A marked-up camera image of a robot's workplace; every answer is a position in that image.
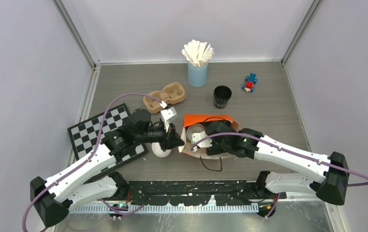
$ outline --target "white plastic part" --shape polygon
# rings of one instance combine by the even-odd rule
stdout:
[[[105,145],[99,145],[96,154],[93,156],[90,162],[86,163],[79,170],[72,173],[70,176],[66,177],[64,180],[59,182],[57,185],[53,186],[49,192],[56,195],[55,200],[58,202],[63,202],[66,200],[71,192],[81,186],[85,181],[87,181],[92,176],[99,174],[101,170],[108,167],[116,162],[114,156],[109,155],[110,150]],[[73,170],[79,164],[87,160],[91,152],[81,159],[76,161],[74,164],[66,168],[65,170],[59,172],[58,174],[51,176],[46,179],[45,186],[49,186],[56,182],[57,179],[61,178],[66,173]]]
[[[319,165],[316,162],[313,162],[313,161],[310,161],[310,160],[307,160],[307,159],[304,159],[298,156],[291,155],[284,151],[279,151],[278,148],[282,147],[290,151],[300,153],[304,156],[312,157],[314,159],[322,160],[326,163],[330,163],[330,160],[328,160],[327,158],[328,155],[316,154],[316,153],[298,149],[293,146],[282,144],[276,140],[273,140],[272,138],[266,135],[262,137],[261,139],[267,142],[270,142],[272,144],[275,144],[275,147],[271,147],[263,142],[258,142],[257,147],[259,147],[259,150],[255,152],[254,159],[265,160],[265,161],[279,164],[283,167],[295,170],[303,175],[307,175],[310,178],[312,178],[313,181],[316,181],[318,183],[322,183],[323,180],[326,178],[324,176],[324,172],[329,171],[328,166]]]
[[[178,117],[177,111],[175,111],[174,107],[171,107],[167,110],[160,111],[161,120],[164,122],[164,128],[166,131],[169,131],[170,123]]]
[[[197,141],[201,140],[202,138],[207,137],[207,134],[205,133],[205,131],[200,132],[200,133],[193,133],[192,134],[192,144],[195,144]],[[198,147],[210,147],[212,146],[212,140],[211,139],[207,139],[202,141],[201,143],[197,144]]]
[[[82,185],[76,188],[68,197],[69,200],[73,201],[69,210],[74,210],[97,199],[112,197],[116,191],[117,186],[115,181],[108,176],[101,180]]]
[[[202,124],[200,124],[200,123],[193,124],[193,125],[189,126],[188,129],[187,129],[187,139],[192,144],[194,144],[195,142],[193,142],[193,138],[192,138],[193,133],[200,133],[200,132],[203,132],[203,131],[205,131],[205,127]]]
[[[167,107],[167,103],[165,103],[165,101],[161,101],[160,105],[161,107],[163,107],[163,109]]]
[[[273,193],[301,192],[315,195],[316,192],[309,187],[313,179],[300,173],[275,173],[271,172],[266,179],[266,186]]]
[[[151,149],[152,149],[153,153],[157,157],[160,157],[160,158],[167,157],[171,153],[171,149],[163,151],[160,147],[160,143],[152,143],[151,144]]]

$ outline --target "black cable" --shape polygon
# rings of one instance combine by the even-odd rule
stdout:
[[[164,122],[163,121],[157,121],[157,122],[155,122],[153,124],[153,128],[156,128],[156,125],[157,125],[157,127],[162,127],[163,126],[163,125],[159,126],[159,124],[164,124]]]
[[[262,199],[262,200],[260,200],[260,201],[257,201],[257,202],[251,202],[251,203],[260,203],[260,202],[263,202],[264,200],[266,200],[266,199]]]
[[[219,119],[222,119],[224,121],[227,121],[226,119],[223,119],[222,117],[208,117],[203,122],[206,122],[208,119],[211,119],[211,118],[219,118]]]
[[[201,156],[199,157],[199,159],[201,160],[202,166],[204,166],[204,168],[206,168],[208,171],[213,171],[213,172],[222,172],[222,159],[221,159],[221,157],[220,157],[220,163],[221,163],[220,170],[214,170],[214,169],[209,169],[209,168],[207,168],[207,166],[205,166],[204,162],[202,161]]]

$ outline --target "black and white checkerboard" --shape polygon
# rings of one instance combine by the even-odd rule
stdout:
[[[103,113],[68,128],[74,156],[77,160],[93,150],[94,145],[97,142],[97,135],[99,133]],[[120,127],[123,124],[123,118],[129,115],[130,112],[128,111],[125,103],[110,109],[103,124],[103,133],[100,136],[100,140],[104,138],[106,133]],[[116,166],[118,166],[118,164],[121,165],[121,162],[127,161],[130,158],[137,158],[147,152],[148,150],[146,146],[144,144],[140,144],[136,147],[134,154],[129,154],[123,157],[122,160],[117,160]]]

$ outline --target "metal frame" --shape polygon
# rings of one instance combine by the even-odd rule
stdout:
[[[86,57],[87,62],[90,64],[92,69],[95,68],[96,64],[93,61],[92,56],[90,55],[85,43],[82,40],[82,37],[80,36],[79,32],[77,31],[76,26],[74,25],[68,11],[66,10],[62,0],[52,0],[52,2],[55,4],[57,11],[59,11],[60,15],[63,18],[63,21],[65,22],[66,26],[68,27],[71,35],[75,39],[77,45],[79,46],[80,50],[82,51],[83,55]]]
[[[294,102],[295,109],[297,110],[299,122],[301,124],[302,131],[303,131],[303,136],[305,137],[306,145],[308,146],[308,151],[312,152],[311,145],[310,145],[311,143],[309,142],[309,138],[308,138],[308,135],[307,135],[306,130],[305,130],[305,122],[303,121],[302,115],[300,113],[300,112],[302,112],[302,110],[301,110],[300,106],[297,104],[297,101],[296,101],[296,98],[295,98],[295,91],[294,91],[294,88],[292,87],[291,78],[289,78],[289,73],[288,73],[288,70],[287,70],[286,66],[283,67],[283,71],[285,72],[286,79],[288,81],[289,91],[291,91],[291,94],[292,94],[292,101]]]
[[[210,60],[208,63],[249,63],[249,62],[281,62],[281,59],[234,59],[234,60]],[[135,65],[135,64],[186,64],[187,60],[179,61],[148,61],[148,62],[119,62],[119,63],[101,63],[103,66],[108,65]]]
[[[298,31],[296,32],[294,38],[292,39],[288,49],[286,50],[285,55],[283,56],[281,63],[285,66],[286,62],[288,61],[289,57],[291,56],[292,52],[294,51],[297,43],[299,42],[300,37],[305,32],[306,27],[311,22],[313,16],[315,15],[319,5],[323,2],[323,0],[313,0],[311,6],[309,7],[308,12],[306,12],[305,17],[303,18],[302,23],[299,26]]]
[[[342,215],[339,212],[339,208],[336,205],[325,203],[327,214],[329,215],[332,228],[336,232],[347,231],[345,224],[343,223]]]
[[[101,69],[101,64],[97,63],[92,73],[92,76],[90,78],[90,82],[87,86],[87,90],[86,90],[85,98],[84,98],[85,101],[83,103],[83,107],[80,112],[80,119],[77,121],[77,123],[85,121],[89,118],[90,109],[92,107],[92,102],[93,102],[93,97],[96,92],[97,81],[100,75],[100,69]]]

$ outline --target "gray tabletop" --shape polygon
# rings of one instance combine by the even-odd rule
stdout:
[[[253,93],[241,89],[245,77],[255,73],[258,82]],[[237,120],[242,128],[260,131],[282,143],[307,150],[307,144],[294,105],[288,81],[280,62],[210,63],[207,83],[193,87],[187,82],[187,64],[138,64],[104,65],[90,115],[104,111],[115,97],[131,92],[149,93],[172,82],[179,82],[185,89],[186,99],[174,107],[179,117],[173,122],[181,134],[184,114],[226,114]],[[213,90],[216,86],[231,88],[232,97],[226,108],[213,105]],[[125,102],[133,112],[145,108],[142,97],[126,97]],[[153,114],[157,121],[160,114]],[[158,158],[151,152],[130,162],[118,171],[127,180],[214,180],[256,179],[260,171],[288,173],[291,170],[274,163],[230,158],[223,159],[223,171],[206,170],[200,160],[172,150],[166,158]],[[219,169],[218,160],[205,160],[211,169]]]

